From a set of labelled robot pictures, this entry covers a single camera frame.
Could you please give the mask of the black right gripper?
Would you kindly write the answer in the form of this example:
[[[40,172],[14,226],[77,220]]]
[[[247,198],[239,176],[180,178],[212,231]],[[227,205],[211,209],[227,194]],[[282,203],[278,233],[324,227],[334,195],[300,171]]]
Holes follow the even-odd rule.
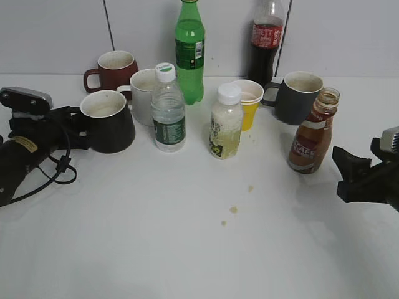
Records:
[[[338,146],[333,147],[332,159],[342,176],[337,195],[345,203],[398,204],[398,163],[371,167],[370,158],[354,156]]]

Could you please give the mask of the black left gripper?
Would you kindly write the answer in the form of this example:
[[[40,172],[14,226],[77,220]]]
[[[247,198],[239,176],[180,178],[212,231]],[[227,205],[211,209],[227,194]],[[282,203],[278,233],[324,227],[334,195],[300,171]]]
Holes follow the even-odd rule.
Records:
[[[9,138],[23,136],[40,148],[51,151],[90,148],[89,139],[81,135],[85,132],[84,118],[78,107],[52,109],[38,120],[12,117],[9,125]]]

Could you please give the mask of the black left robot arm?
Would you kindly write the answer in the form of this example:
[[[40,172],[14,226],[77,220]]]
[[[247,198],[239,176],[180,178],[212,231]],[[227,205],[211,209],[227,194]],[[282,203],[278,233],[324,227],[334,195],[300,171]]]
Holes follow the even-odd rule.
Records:
[[[9,125],[9,139],[1,142],[1,206],[33,196],[52,183],[65,185],[77,179],[70,152],[90,147],[88,138],[81,135],[85,128],[79,107],[53,109],[44,116],[18,114]],[[14,197],[25,177],[47,158],[56,164],[55,174],[35,190]]]

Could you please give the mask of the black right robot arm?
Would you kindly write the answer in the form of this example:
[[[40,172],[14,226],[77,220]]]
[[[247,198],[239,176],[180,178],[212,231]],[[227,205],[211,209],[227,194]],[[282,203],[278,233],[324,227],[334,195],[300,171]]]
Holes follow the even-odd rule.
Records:
[[[388,204],[398,210],[397,161],[373,166],[370,158],[354,156],[338,146],[333,147],[332,159],[342,176],[337,195],[343,202]]]

